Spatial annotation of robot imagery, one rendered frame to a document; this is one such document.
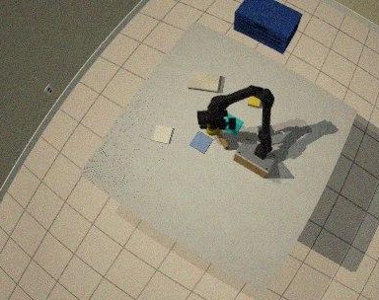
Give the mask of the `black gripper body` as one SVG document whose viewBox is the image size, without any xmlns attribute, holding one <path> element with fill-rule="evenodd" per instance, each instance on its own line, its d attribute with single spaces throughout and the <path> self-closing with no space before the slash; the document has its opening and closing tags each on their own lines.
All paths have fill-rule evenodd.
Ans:
<svg viewBox="0 0 379 300">
<path fill-rule="evenodd" d="M 229 126 L 230 130 L 235 130 L 236 129 L 236 119 L 235 118 L 229 118 L 228 121 L 226 121 L 226 118 L 220 123 L 216 123 L 213 119 L 211 123 L 204 123 L 200 124 L 199 128 L 200 129 L 207 129 L 207 125 L 210 124 L 210 127 L 226 127 Z"/>
</svg>

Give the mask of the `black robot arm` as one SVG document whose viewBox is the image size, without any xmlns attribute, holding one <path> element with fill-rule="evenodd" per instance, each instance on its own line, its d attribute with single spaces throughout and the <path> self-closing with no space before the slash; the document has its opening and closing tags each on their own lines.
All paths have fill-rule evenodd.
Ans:
<svg viewBox="0 0 379 300">
<path fill-rule="evenodd" d="M 211 123 L 212 119 L 216 123 L 220 123 L 224 120 L 224 116 L 228 117 L 227 110 L 225 109 L 229 105 L 245 100 L 250 96 L 260 99 L 263 103 L 262 130 L 258 134 L 261 143 L 256 147 L 254 152 L 254 155 L 263 160 L 266 154 L 272 151 L 269 122 L 274 96 L 269 89 L 250 85 L 246 89 L 241 89 L 230 95 L 214 96 L 207 110 L 197 111 L 197 120 L 198 124 Z"/>
</svg>

